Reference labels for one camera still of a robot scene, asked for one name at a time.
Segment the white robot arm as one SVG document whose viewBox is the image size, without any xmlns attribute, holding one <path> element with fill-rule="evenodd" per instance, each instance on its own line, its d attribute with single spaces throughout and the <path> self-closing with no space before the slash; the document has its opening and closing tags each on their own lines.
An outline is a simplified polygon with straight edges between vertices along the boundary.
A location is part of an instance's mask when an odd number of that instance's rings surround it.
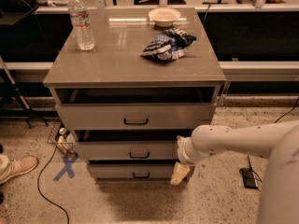
<svg viewBox="0 0 299 224">
<path fill-rule="evenodd" d="M 170 183 L 211 155 L 233 151 L 268 160 L 256 224 L 299 224 L 299 121 L 232 129 L 201 125 L 178 138 L 178 162 Z"/>
</svg>

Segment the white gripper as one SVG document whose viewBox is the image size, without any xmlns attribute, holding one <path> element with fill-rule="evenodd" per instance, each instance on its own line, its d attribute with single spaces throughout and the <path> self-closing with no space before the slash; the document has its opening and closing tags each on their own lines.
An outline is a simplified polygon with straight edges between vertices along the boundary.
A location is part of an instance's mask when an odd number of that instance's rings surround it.
<svg viewBox="0 0 299 224">
<path fill-rule="evenodd" d="M 203 159 L 203 156 L 194 148 L 190 137 L 177 135 L 177 140 L 178 159 L 181 163 L 177 162 L 174 166 L 170 180 L 170 184 L 173 186 L 179 185 L 187 176 L 191 170 L 189 166 L 195 166 L 201 159 Z"/>
</svg>

